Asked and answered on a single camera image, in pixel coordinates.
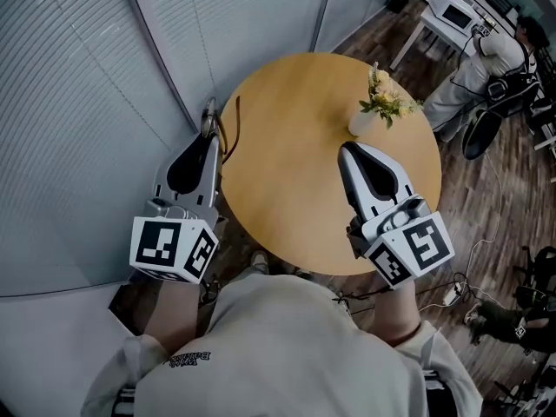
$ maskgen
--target white microwave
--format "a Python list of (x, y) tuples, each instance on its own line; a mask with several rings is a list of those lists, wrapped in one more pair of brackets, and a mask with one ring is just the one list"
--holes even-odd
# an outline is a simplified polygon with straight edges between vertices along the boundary
[(437, 18), (464, 34), (479, 21), (473, 6), (463, 0), (429, 0), (428, 4)]

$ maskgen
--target power strip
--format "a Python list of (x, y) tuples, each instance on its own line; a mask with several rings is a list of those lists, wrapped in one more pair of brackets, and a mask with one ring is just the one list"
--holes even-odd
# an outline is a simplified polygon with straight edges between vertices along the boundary
[(452, 306), (455, 301), (461, 296), (461, 292), (461, 284), (455, 282), (444, 295), (444, 306)]

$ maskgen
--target white flower vase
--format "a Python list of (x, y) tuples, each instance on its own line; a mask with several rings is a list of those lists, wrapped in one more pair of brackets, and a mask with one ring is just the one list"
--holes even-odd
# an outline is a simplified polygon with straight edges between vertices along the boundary
[(353, 136), (361, 136), (368, 131), (373, 122), (376, 122), (376, 120), (380, 118), (381, 115), (376, 111), (371, 110), (368, 113), (357, 111), (355, 116), (353, 116), (351, 121), (349, 121), (347, 129)]

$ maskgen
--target shoe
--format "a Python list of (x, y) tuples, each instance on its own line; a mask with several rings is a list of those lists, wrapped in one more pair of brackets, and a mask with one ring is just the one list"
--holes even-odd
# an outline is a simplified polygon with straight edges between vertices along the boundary
[(463, 324), (469, 326), (472, 321), (479, 318), (479, 306), (480, 303), (475, 303), (473, 307), (467, 311), (466, 315), (463, 317)]
[(256, 250), (251, 256), (251, 266), (254, 266), (262, 272), (268, 274), (268, 256), (262, 250)]

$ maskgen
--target table top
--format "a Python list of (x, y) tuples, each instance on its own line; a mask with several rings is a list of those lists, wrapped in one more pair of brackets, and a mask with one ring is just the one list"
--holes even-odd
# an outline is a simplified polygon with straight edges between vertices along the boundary
[[(335, 54), (286, 56), (248, 77), (222, 121), (233, 142), (235, 99), (241, 135), (222, 168), (222, 191), (240, 224), (264, 248), (297, 267), (330, 275), (374, 270), (354, 258), (346, 227), (354, 217), (341, 182), (338, 150), (368, 97), (369, 65)], [(404, 96), (407, 92), (397, 85)], [(375, 122), (358, 138), (396, 159), (432, 210), (440, 197), (440, 155), (422, 112)]]
[(430, 6), (427, 6), (425, 10), (421, 12), (420, 19), (427, 26), (427, 28), (437, 34), (442, 40), (444, 40), (444, 42), (448, 43), (453, 48), (461, 51), (465, 47), (465, 53), (468, 56), (475, 54), (476, 51), (473, 46), (473, 42), (469, 40), (471, 35), (466, 36), (461, 31), (450, 26), (448, 23), (442, 22), (433, 13)]

